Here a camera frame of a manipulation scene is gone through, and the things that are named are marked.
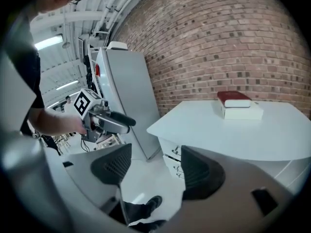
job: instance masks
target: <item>brick wall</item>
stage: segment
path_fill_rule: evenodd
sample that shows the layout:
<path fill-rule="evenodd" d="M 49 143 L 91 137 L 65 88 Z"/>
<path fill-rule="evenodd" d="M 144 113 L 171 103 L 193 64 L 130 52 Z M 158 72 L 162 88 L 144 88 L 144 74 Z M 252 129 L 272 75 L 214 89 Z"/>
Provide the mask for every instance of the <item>brick wall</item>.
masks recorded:
<path fill-rule="evenodd" d="M 309 49 L 278 0 L 142 0 L 115 40 L 144 53 L 161 115 L 226 90 L 310 114 Z"/>

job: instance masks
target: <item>fluorescent light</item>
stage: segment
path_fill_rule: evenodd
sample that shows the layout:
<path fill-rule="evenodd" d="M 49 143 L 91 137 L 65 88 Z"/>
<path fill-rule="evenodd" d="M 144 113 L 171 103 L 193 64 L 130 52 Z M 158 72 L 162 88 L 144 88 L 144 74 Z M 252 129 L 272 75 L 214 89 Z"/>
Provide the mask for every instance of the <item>fluorescent light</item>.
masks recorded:
<path fill-rule="evenodd" d="M 68 86 L 68 85 L 71 85 L 71 84 L 74 84 L 74 83 L 78 83 L 78 82 L 79 82 L 79 81 L 77 81 L 77 80 L 72 81 L 72 82 L 70 82 L 70 83 L 67 83 L 67 84 L 65 84 L 65 85 L 62 85 L 62 86 L 56 88 L 56 90 L 60 90 L 60 89 L 66 87 L 66 86 Z"/>
<path fill-rule="evenodd" d="M 58 103 L 59 103 L 59 102 L 56 102 L 56 103 L 50 105 L 48 108 L 51 108 L 52 106 L 57 105 Z"/>
<path fill-rule="evenodd" d="M 73 96 L 73 95 L 76 95 L 77 93 L 79 93 L 80 91 L 77 91 L 75 93 L 72 93 L 71 95 L 69 95 L 69 97 Z"/>
<path fill-rule="evenodd" d="M 54 36 L 52 38 L 46 39 L 44 41 L 40 41 L 38 43 L 35 44 L 35 47 L 37 48 L 37 50 L 41 50 L 44 48 L 47 48 L 49 46 L 55 45 L 57 43 L 61 43 L 63 42 L 63 36 L 62 35 L 57 35 Z"/>

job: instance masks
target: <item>man's arm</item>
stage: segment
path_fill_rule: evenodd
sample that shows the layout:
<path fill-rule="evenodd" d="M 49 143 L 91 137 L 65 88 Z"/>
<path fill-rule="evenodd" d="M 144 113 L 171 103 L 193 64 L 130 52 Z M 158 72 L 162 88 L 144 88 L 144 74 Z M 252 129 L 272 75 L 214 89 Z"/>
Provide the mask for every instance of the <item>man's arm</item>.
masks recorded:
<path fill-rule="evenodd" d="M 36 130 L 45 135 L 60 135 L 71 132 L 86 134 L 78 116 L 68 116 L 65 113 L 45 108 L 30 108 L 28 119 Z"/>

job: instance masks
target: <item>white drawer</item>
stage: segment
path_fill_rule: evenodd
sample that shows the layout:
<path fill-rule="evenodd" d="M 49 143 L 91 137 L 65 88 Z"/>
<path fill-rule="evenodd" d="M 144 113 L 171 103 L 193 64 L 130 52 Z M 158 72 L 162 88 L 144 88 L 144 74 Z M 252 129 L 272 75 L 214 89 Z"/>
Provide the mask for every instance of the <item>white drawer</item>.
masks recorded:
<path fill-rule="evenodd" d="M 162 151 L 164 154 L 169 155 L 173 157 L 176 160 L 180 161 L 180 156 L 181 156 L 181 146 L 174 143 L 170 142 L 168 140 L 164 140 L 163 138 L 159 137 L 159 142 L 162 148 Z"/>
<path fill-rule="evenodd" d="M 163 156 L 163 159 L 164 159 L 165 165 L 168 168 L 171 168 L 171 169 L 175 170 L 176 172 L 184 173 L 183 169 L 181 168 L 181 162 L 180 161 L 173 160 L 173 159 L 171 159 L 165 155 Z"/>
<path fill-rule="evenodd" d="M 179 171 L 176 171 L 174 168 L 172 167 L 167 167 L 171 173 L 171 175 L 176 178 L 176 179 L 179 179 L 181 181 L 185 181 L 185 176 L 184 176 L 184 173 L 182 172 L 179 172 Z"/>

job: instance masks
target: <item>drawer handle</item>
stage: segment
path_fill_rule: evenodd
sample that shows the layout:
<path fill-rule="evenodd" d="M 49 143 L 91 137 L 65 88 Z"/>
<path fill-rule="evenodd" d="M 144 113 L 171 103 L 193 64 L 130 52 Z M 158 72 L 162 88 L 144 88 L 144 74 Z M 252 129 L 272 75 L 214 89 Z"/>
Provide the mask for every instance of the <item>drawer handle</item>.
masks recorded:
<path fill-rule="evenodd" d="M 177 175 L 177 177 L 179 177 L 179 178 L 181 178 L 181 179 L 185 179 L 185 178 L 183 178 L 183 177 L 180 176 L 181 173 L 180 173 L 180 174 L 176 174 L 176 175 Z"/>
<path fill-rule="evenodd" d="M 174 150 L 172 150 L 172 152 L 174 153 L 174 154 L 176 154 L 176 155 L 179 155 L 179 156 L 181 156 L 180 154 L 178 154 L 178 151 L 177 151 L 177 149 L 178 149 L 178 147 L 176 147 Z"/>
<path fill-rule="evenodd" d="M 179 170 L 180 166 L 177 166 L 177 167 L 173 166 L 173 167 L 174 167 L 174 169 L 175 169 L 177 172 L 184 173 L 184 172 L 182 172 L 182 171 Z"/>

